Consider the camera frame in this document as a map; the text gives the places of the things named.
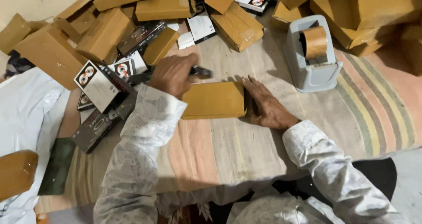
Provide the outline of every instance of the white sleeve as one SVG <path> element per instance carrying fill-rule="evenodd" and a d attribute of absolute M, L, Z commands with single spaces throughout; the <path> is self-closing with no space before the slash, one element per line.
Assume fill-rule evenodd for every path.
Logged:
<path fill-rule="evenodd" d="M 283 142 L 292 162 L 310 172 L 318 190 L 334 205 L 335 215 L 345 223 L 410 223 L 311 121 L 288 129 Z"/>
<path fill-rule="evenodd" d="M 157 222 L 156 157 L 160 146 L 172 138 L 187 104 L 177 98 L 141 85 L 133 113 L 114 148 L 94 208 L 94 222 Z"/>

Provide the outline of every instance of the person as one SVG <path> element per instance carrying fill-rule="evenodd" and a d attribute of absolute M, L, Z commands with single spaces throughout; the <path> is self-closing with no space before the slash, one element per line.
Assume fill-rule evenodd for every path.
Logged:
<path fill-rule="evenodd" d="M 177 196 L 178 200 L 169 201 L 171 196 L 161 197 L 152 190 L 158 179 L 158 150 L 173 136 L 187 106 L 178 97 L 190 89 L 188 74 L 197 63 L 195 54 L 163 58 L 149 84 L 140 86 L 135 109 L 124 125 L 121 141 L 113 151 L 104 176 L 102 193 L 94 207 L 95 223 L 154 224 L 157 205 L 161 205 L 161 209 L 163 203 L 173 208 L 189 205 L 198 201 L 204 192 L 208 193 L 202 195 L 202 203 L 210 197 L 224 199 L 211 195 L 208 189 L 185 192 L 185 196 L 173 193 L 172 198 Z M 242 78 L 242 81 L 260 114 L 248 116 L 249 121 L 284 131 L 283 142 L 291 161 L 309 171 L 315 186 L 332 203 L 333 209 L 329 210 L 327 205 L 312 205 L 288 194 L 263 195 L 233 209 L 227 223 L 338 223 L 340 220 L 344 223 L 409 223 L 385 195 L 352 166 L 351 157 L 345 156 L 311 121 L 300 121 L 289 113 L 253 77 Z M 227 192 L 230 188 L 216 190 L 225 190 L 227 195 L 235 193 Z"/>

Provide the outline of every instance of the floor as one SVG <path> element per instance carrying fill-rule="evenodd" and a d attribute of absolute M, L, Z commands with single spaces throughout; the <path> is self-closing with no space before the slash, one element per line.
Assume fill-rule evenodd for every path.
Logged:
<path fill-rule="evenodd" d="M 422 224 L 422 148 L 393 157 L 397 185 L 391 203 L 413 224 Z"/>

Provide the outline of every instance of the hand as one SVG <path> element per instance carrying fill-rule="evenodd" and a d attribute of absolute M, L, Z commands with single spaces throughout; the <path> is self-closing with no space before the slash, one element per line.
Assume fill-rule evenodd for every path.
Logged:
<path fill-rule="evenodd" d="M 250 75 L 249 79 L 242 78 L 242 81 L 258 106 L 258 115 L 254 114 L 254 111 L 250 111 L 251 106 L 248 107 L 246 118 L 250 123 L 272 129 L 287 130 L 299 122 L 298 118 L 289 113 L 259 81 Z"/>
<path fill-rule="evenodd" d="M 198 64 L 198 56 L 190 54 L 187 57 L 171 56 L 161 59 L 149 81 L 149 86 L 166 92 L 174 97 L 180 97 L 190 90 L 189 72 L 193 65 Z"/>

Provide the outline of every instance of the packing tape roll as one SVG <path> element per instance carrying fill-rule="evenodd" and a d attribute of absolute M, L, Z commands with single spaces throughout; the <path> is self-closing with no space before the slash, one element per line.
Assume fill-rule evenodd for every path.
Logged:
<path fill-rule="evenodd" d="M 300 41 L 306 59 L 317 58 L 327 53 L 327 33 L 324 26 L 300 31 Z"/>

